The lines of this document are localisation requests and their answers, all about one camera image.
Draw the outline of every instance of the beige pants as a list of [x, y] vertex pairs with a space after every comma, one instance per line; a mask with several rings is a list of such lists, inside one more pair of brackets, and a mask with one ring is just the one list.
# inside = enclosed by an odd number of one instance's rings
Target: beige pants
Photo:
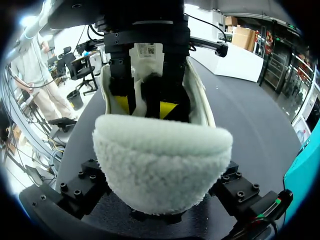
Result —
[[75, 111], [68, 100], [60, 95], [58, 86], [55, 82], [42, 87], [39, 94], [34, 97], [33, 101], [39, 107], [47, 121], [60, 118], [52, 103], [61, 113], [62, 117], [73, 119], [76, 116]]

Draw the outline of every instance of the person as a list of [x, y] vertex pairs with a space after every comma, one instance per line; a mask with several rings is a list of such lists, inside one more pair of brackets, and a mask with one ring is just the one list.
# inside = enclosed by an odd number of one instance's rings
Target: person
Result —
[[34, 95], [33, 101], [47, 121], [60, 118], [52, 103], [62, 117], [74, 120], [77, 118], [75, 111], [59, 93], [58, 86], [42, 59], [42, 52], [48, 53], [49, 45], [38, 33], [33, 37], [29, 49], [11, 62], [11, 73], [16, 85]]

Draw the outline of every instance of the yellow fabric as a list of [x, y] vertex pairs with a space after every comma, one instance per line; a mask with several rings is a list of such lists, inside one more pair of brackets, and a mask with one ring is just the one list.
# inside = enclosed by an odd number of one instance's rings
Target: yellow fabric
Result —
[[171, 102], [160, 102], [160, 119], [164, 119], [178, 104]]
[[129, 103], [128, 103], [128, 96], [114, 96], [115, 100], [121, 106], [121, 108], [127, 113], [130, 114], [129, 111]]

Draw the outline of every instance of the white counter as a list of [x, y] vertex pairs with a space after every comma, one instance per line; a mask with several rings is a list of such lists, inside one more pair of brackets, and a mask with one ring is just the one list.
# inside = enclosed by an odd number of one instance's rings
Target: white counter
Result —
[[230, 42], [227, 44], [229, 48], [225, 57], [219, 57], [215, 51], [202, 47], [197, 47], [196, 51], [190, 51], [190, 56], [215, 75], [257, 82], [264, 60]]

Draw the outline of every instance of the teal machine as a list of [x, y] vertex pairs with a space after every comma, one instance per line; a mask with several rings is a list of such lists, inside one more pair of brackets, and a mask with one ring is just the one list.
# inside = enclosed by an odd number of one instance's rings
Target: teal machine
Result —
[[314, 180], [320, 163], [320, 121], [310, 137], [302, 145], [299, 154], [284, 176], [284, 186], [293, 192], [293, 201], [285, 213], [288, 223], [304, 201]]

